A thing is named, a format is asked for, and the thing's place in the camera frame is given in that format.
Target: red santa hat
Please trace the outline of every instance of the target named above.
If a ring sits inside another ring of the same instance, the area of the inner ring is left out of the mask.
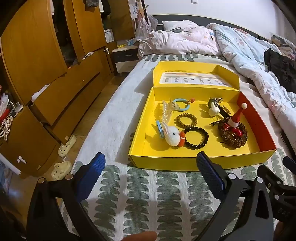
[[[230,125],[233,128],[237,128],[240,121],[240,114],[248,107],[246,103],[242,103],[242,106],[239,108],[239,110],[229,119],[227,122],[228,125]]]

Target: box lid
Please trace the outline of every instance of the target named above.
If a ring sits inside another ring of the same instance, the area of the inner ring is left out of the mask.
[[[239,91],[239,77],[219,64],[160,61],[153,71],[153,86],[190,86]]]

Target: light blue blanket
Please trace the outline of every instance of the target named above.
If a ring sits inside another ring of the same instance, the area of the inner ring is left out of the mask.
[[[262,99],[276,117],[296,152],[296,95],[281,87],[273,72],[264,64],[264,52],[278,47],[230,27],[211,23],[222,54],[243,76],[254,81]]]

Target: white pillow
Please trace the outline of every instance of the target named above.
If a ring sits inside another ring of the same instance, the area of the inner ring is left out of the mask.
[[[184,29],[186,27],[190,26],[190,29],[198,27],[198,25],[190,20],[183,20],[183,21],[166,21],[163,22],[163,30],[172,30],[175,28],[181,27],[181,29]]]

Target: brown coiled hair tie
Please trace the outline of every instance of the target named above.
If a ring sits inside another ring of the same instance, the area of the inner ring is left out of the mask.
[[[182,122],[180,121],[180,119],[181,119],[182,117],[187,117],[187,118],[191,119],[192,124],[191,124],[191,125],[185,125],[184,123],[182,123]],[[177,122],[177,124],[178,124],[180,127],[182,127],[182,128],[185,129],[185,128],[189,128],[189,127],[194,127],[194,126],[196,126],[196,124],[197,124],[197,118],[196,118],[194,115],[192,115],[192,114],[184,113],[184,114],[181,114],[181,115],[177,116],[177,118],[176,118],[176,122]]]

